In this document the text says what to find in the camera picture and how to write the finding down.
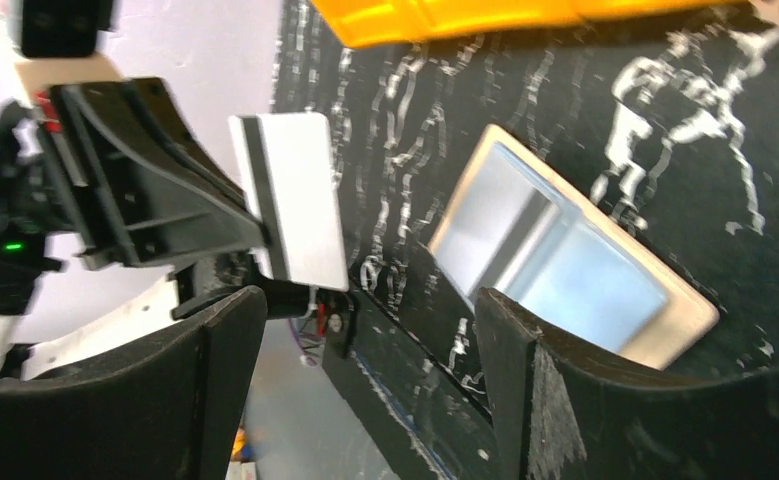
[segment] white wall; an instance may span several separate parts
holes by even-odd
[[[104,50],[126,76],[159,76],[210,156],[237,174],[227,117],[268,111],[281,0],[116,0],[117,31]],[[0,64],[0,103],[12,92]],[[63,274],[43,278],[15,341],[64,335],[135,297],[163,270],[112,267],[87,272],[71,256],[73,235],[53,239],[51,254],[71,259]]]

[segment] red component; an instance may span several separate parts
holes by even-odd
[[[44,127],[48,133],[60,133],[62,132],[62,124],[59,123],[59,117],[56,115],[56,110],[53,108],[53,104],[50,103],[50,98],[47,96],[47,92],[36,93],[36,103],[39,109],[44,114]]]
[[[315,322],[317,325],[316,330],[318,330],[318,336],[323,337],[324,336],[324,304],[323,303],[318,304],[318,310],[316,313]]]

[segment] black stripe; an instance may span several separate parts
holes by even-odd
[[[242,119],[251,171],[254,175],[254,187],[259,201],[259,214],[267,233],[265,245],[271,260],[271,272],[276,280],[289,280],[289,266],[286,264],[283,237],[280,235],[280,223],[277,218],[277,203],[274,201],[274,189],[268,172],[268,156],[265,152],[260,120],[257,117]]]
[[[507,237],[504,238],[504,241],[501,242],[501,246],[498,248],[498,251],[495,252],[495,256],[492,257],[492,261],[489,262],[489,266],[486,267],[480,280],[477,281],[477,284],[471,291],[472,298],[477,297],[477,291],[481,288],[491,288],[495,286],[495,283],[501,278],[504,270],[506,270],[507,266],[516,256],[516,253],[518,253],[528,235],[530,235],[533,228],[536,227],[545,208],[549,205],[551,205],[551,200],[546,198],[545,195],[539,191],[535,191],[533,196],[528,199],[524,206],[524,210],[522,210],[519,218],[513,223],[512,230],[510,230]]]

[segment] gray floor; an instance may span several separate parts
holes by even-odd
[[[260,480],[397,479],[321,368],[299,356],[287,324],[269,322],[247,407]]]

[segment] orange bin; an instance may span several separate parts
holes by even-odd
[[[349,48],[576,25],[739,0],[312,0]]]

